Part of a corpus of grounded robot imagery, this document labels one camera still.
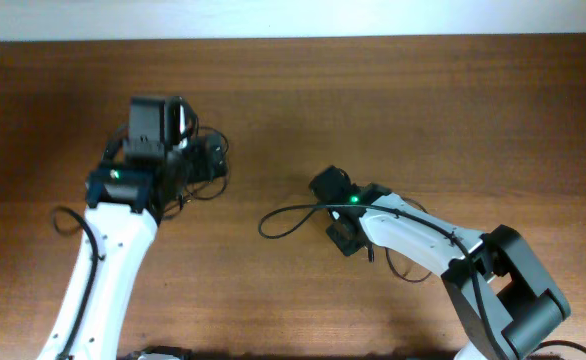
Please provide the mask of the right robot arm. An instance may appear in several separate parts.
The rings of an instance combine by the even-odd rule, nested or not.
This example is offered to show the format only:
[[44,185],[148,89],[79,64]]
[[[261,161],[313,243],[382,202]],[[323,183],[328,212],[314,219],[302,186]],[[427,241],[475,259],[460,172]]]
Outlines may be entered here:
[[379,246],[439,277],[469,339],[459,359],[524,359],[571,314],[569,302],[526,240],[453,225],[390,189],[360,187],[330,166],[309,188],[329,206],[326,232],[346,256]]

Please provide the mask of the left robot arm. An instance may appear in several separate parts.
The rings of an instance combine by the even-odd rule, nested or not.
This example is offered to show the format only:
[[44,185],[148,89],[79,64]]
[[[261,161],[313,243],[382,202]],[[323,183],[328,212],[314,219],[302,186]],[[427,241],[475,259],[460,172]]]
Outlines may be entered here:
[[42,359],[114,359],[137,273],[161,223],[217,179],[229,179],[229,143],[181,96],[137,96],[86,179],[81,243]]

